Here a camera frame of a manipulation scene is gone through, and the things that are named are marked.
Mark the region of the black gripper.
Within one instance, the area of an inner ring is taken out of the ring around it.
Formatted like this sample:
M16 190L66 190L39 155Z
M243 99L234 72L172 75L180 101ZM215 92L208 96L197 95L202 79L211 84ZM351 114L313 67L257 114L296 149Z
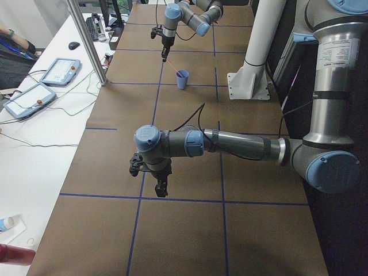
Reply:
M158 182L157 185L155 186L155 193L157 197L168 196L167 184L168 184L168 176L172 174L171 164L168 163L165 168L158 171L152 170L151 174Z
M162 62L166 62L170 48L174 45L174 37L162 36L163 50L161 53Z

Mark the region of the person forearm with watch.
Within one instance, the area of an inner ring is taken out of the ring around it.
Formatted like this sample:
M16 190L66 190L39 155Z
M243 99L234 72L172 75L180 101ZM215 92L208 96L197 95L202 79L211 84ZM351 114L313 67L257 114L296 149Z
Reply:
M1 38L7 42L19 45L20 47L26 49L28 52L32 54L36 53L35 46L27 39L16 34L15 31L12 29L8 29L4 26L1 26Z

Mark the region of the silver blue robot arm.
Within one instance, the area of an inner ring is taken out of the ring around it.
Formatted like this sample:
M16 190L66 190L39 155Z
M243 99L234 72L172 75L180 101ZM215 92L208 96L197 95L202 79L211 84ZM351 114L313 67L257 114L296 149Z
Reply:
M174 45L178 23L182 21L195 34L203 37L208 32L210 25L217 22L223 16L223 5L220 1L193 1L203 13L195 14L186 1L169 3L165 9L164 24L158 27L156 34L162 38L162 61L166 62L170 48Z
M293 40L318 42L315 86L310 131L302 140L270 140L216 129L201 129L204 104L177 129L160 131L154 125L141 126L134 135L137 153L130 160L130 174L149 172L157 179L158 197L168 195L168 175L172 157L195 157L204 151L221 152L251 161L274 160L288 165L312 187L323 193L341 193L359 179L360 163L348 152L353 140L347 134L348 81L355 68L361 38L367 32L367 1L296 1ZM173 46L178 22L199 36L223 15L221 1L193 1L204 13L193 13L186 1L169 3L163 26L154 27L151 38L162 37L162 59L166 62ZM259 1L243 66L228 74L230 99L260 96L257 77L275 35L286 1ZM198 128L184 126L198 111Z

